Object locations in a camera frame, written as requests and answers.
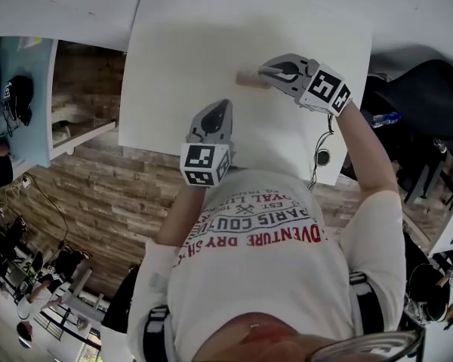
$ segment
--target chair backrest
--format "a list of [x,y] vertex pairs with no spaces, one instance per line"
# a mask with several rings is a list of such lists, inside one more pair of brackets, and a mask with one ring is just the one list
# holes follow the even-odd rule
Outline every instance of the chair backrest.
[[430,60],[375,90],[415,133],[453,140],[453,67]]

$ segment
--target power cord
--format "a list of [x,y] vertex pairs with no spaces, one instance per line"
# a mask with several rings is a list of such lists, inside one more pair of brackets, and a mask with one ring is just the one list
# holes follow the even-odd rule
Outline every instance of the power cord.
[[63,223],[66,225],[66,233],[65,233],[65,235],[63,236],[62,241],[59,243],[59,247],[58,247],[58,249],[57,249],[57,250],[60,250],[60,249],[62,249],[63,245],[65,244],[67,234],[69,233],[69,225],[67,225],[66,218],[64,217],[64,215],[62,214],[62,212],[60,212],[60,209],[57,207],[57,205],[54,204],[54,202],[53,202],[49,197],[47,197],[47,196],[44,194],[44,192],[40,189],[40,187],[39,187],[37,181],[35,180],[35,177],[34,177],[32,174],[30,174],[29,172],[27,172],[26,175],[27,175],[27,176],[30,176],[30,178],[31,178],[31,179],[33,180],[33,182],[35,183],[35,186],[37,187],[37,189],[39,190],[39,192],[41,192],[41,194],[42,194],[45,198],[47,198],[48,201],[49,201],[52,205],[54,205],[54,208],[57,209],[57,212],[59,212],[60,217],[62,217]]
[[324,144],[325,140],[328,139],[329,136],[334,134],[332,130],[332,114],[327,115],[327,126],[328,131],[326,131],[320,138],[317,140],[316,150],[314,152],[314,170],[312,171],[312,176],[310,177],[310,184],[307,186],[309,190],[317,183],[317,161],[319,157],[319,150]]

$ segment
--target black strap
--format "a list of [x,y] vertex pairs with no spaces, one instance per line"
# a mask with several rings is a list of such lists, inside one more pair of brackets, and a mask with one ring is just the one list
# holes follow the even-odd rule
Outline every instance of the black strap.
[[382,333],[384,331],[384,317],[378,296],[362,272],[349,275],[350,285],[356,291],[361,312],[362,330],[364,335]]
[[143,335],[143,352],[147,362],[168,362],[165,347],[165,321],[168,315],[167,305],[159,305],[149,312]]

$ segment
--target wooden floor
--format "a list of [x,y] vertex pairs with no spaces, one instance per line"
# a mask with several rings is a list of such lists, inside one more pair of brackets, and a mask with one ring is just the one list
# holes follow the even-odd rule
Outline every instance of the wooden floor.
[[[54,73],[53,106],[77,104],[96,122],[119,119],[125,56],[116,51],[60,43]],[[143,243],[154,237],[183,180],[179,159],[119,146],[117,129],[62,155],[51,167],[30,173],[37,184],[20,193],[0,191],[7,218],[21,214],[30,227],[34,250],[55,250],[66,231],[64,221],[39,188],[57,205],[68,225],[66,243],[91,253],[94,270],[86,289],[111,298],[131,265],[143,258]],[[357,208],[357,183],[340,177],[336,186],[314,191],[328,232],[343,228]],[[438,211],[414,206],[416,221],[430,226]]]

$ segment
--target sleeve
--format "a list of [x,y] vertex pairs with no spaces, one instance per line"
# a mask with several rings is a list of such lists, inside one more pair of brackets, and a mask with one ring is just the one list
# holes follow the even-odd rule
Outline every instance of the sleeve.
[[398,327],[406,284],[405,242],[399,195],[378,192],[361,204],[341,232],[341,249],[351,272],[363,272],[376,292],[384,329]]
[[17,314],[22,321],[27,321],[30,316],[30,311],[32,309],[32,304],[27,300],[25,295],[17,304]]
[[167,303],[168,280],[179,248],[146,243],[137,274],[128,319],[128,345],[137,362],[144,362],[143,332],[149,311]]

